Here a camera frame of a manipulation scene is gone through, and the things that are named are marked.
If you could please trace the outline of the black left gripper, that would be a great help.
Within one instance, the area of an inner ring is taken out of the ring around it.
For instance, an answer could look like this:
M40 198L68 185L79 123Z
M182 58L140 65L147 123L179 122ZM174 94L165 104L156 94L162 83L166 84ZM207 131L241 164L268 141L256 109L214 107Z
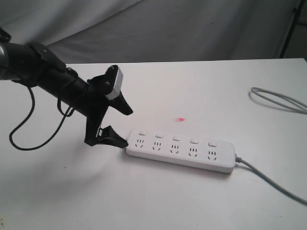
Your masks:
M100 127L109 106L105 97L106 89L110 86L110 83L106 83L107 81L106 73L87 80L88 86L84 99L88 114L84 142L89 146L109 145L123 149L128 146L128 142L112 126ZM133 113L122 92L110 101L110 106L124 115Z

